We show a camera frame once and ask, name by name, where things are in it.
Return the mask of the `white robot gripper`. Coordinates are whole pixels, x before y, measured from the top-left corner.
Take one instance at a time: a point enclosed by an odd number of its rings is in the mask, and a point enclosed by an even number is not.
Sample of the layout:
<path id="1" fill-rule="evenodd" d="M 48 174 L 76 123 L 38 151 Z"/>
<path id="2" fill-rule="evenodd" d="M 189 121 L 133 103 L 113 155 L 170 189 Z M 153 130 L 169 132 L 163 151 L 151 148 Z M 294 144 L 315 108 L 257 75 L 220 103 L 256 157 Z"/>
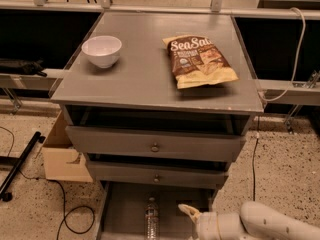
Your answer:
<path id="1" fill-rule="evenodd" d="M 199 240 L 221 240 L 218 233 L 217 214 L 215 212 L 201 214 L 198 209 L 187 204 L 179 204 L 178 208 L 196 224 Z"/>

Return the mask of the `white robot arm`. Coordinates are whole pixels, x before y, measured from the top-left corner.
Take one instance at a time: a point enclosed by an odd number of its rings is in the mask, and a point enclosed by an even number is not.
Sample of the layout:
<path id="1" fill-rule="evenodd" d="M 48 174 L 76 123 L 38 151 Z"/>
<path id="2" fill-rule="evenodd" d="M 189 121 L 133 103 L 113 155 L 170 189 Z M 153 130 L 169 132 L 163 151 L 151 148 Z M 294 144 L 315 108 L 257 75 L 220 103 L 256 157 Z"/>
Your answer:
<path id="1" fill-rule="evenodd" d="M 240 212 L 178 208 L 195 224 L 197 240 L 320 240 L 320 228 L 286 216 L 262 203 L 246 201 Z"/>

